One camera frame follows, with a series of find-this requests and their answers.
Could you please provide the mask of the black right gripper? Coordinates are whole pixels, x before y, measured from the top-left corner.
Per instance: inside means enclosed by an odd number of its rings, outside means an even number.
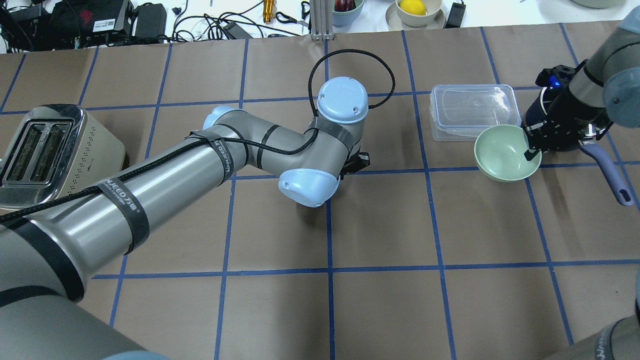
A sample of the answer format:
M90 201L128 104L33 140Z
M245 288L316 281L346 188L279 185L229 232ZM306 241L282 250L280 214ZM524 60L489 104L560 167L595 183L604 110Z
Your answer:
M540 153L576 150L583 142L599 141L613 126L602 107L583 104L574 98L538 97L525 114L522 129L528 150L523 153L531 162Z

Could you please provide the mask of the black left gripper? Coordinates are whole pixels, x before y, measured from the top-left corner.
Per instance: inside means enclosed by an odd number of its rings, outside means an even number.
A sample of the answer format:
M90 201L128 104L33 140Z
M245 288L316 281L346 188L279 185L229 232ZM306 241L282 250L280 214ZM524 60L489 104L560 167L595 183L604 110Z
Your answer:
M345 164L343 164L343 167L340 171L340 179L343 180L347 175L356 174L370 165L371 165L370 153L368 152L354 153L354 155L352 155L352 157L350 157L345 162Z

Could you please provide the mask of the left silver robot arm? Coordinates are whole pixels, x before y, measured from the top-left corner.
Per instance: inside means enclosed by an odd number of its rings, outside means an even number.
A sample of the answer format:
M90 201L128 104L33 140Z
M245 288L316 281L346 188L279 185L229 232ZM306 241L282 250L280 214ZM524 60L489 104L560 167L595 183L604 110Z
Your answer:
M298 204L320 207L343 175L368 166L360 148L370 108L364 85L346 76L322 85L304 133L220 105L166 152L2 216L1 358L162 360L78 305L89 279L244 166L278 176L279 191Z

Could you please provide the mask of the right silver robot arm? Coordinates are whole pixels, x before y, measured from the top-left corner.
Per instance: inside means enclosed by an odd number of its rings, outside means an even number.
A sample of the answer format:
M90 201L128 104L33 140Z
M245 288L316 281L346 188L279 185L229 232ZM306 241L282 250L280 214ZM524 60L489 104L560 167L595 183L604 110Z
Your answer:
M620 205L633 194L598 141L612 125L639 127L639 8L634 7L592 57L576 67L543 69L541 88L525 116L524 155L580 150L598 164Z

